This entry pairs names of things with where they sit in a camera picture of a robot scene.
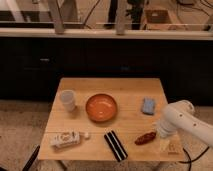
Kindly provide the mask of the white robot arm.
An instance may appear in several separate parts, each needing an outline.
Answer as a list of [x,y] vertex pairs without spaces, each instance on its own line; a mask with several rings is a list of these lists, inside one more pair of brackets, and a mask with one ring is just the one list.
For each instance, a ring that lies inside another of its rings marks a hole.
[[162,116],[156,122],[157,133],[161,138],[166,138],[182,129],[213,148],[213,125],[199,120],[194,113],[195,108],[188,100],[167,104],[162,109]]

